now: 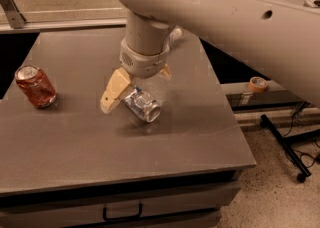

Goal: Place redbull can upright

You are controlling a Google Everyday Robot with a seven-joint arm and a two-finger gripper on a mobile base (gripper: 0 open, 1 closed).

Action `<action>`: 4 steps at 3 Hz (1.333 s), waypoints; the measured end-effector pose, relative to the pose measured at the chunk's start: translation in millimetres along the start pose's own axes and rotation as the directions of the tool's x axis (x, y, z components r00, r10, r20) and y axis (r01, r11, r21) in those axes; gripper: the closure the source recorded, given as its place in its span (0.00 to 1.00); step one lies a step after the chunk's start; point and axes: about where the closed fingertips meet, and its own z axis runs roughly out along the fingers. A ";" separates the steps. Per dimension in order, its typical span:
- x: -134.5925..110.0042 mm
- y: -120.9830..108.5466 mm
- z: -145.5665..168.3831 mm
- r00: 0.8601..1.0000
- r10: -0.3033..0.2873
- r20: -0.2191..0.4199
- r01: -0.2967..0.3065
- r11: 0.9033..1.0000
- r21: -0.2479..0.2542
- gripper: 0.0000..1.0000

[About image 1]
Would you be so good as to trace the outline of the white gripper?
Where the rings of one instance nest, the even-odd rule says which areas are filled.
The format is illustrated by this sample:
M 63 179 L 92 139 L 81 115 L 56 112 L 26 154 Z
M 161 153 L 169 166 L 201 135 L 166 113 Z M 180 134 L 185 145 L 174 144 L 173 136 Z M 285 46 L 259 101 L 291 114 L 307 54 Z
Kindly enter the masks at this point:
M 170 52 L 168 40 L 162 41 L 160 47 L 159 53 L 144 55 L 130 48 L 126 39 L 121 41 L 119 61 L 122 68 L 113 72 L 100 99 L 100 108 L 105 114 L 114 110 L 127 96 L 132 86 L 131 76 L 147 79 L 158 73 L 161 78 L 171 80 L 172 74 L 166 64 Z

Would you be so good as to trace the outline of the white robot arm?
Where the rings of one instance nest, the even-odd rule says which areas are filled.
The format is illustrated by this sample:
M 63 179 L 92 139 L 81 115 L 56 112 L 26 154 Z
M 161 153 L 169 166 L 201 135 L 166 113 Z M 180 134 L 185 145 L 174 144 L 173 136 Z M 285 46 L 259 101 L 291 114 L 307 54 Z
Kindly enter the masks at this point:
M 320 107 L 320 13 L 274 0 L 119 0 L 128 10 L 120 66 L 100 100 L 111 112 L 135 78 L 166 73 L 180 26 Z

